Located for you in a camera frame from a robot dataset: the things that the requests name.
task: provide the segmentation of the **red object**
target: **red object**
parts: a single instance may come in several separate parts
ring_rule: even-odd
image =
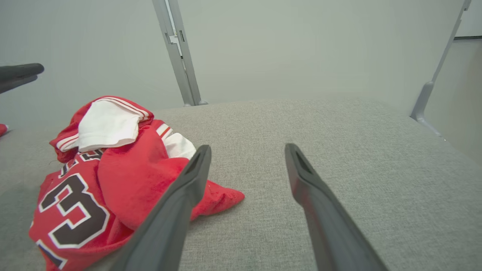
[[[0,124],[0,136],[8,131],[8,126],[5,124]]]
[[[75,134],[79,112],[70,128],[51,142],[54,147]],[[188,163],[187,158],[168,158],[156,132],[163,123],[148,119],[140,125],[136,142],[122,147],[84,153],[56,148],[59,161],[70,159],[42,183],[29,231],[43,252],[47,270],[85,269],[124,245],[144,221]],[[191,220],[243,199],[241,192],[207,181]]]

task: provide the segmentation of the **jersey number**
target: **jersey number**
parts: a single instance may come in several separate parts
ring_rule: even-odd
[[[48,192],[39,205],[41,213],[56,206],[64,217],[76,208],[85,215],[76,223],[67,218],[49,232],[52,242],[58,248],[80,248],[106,229],[109,213],[87,189],[82,176],[73,174]],[[59,195],[66,190],[67,196],[59,200]]]

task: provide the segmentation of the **gray fabric surface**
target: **gray fabric surface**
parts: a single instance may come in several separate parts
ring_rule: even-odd
[[[389,269],[482,269],[482,170],[383,104],[277,100],[154,112],[196,146],[211,145],[209,178],[246,195],[191,223],[180,270],[316,269],[288,185],[287,142],[301,148]],[[48,145],[59,128],[0,138],[0,269],[44,268],[27,232],[38,186],[60,168]]]

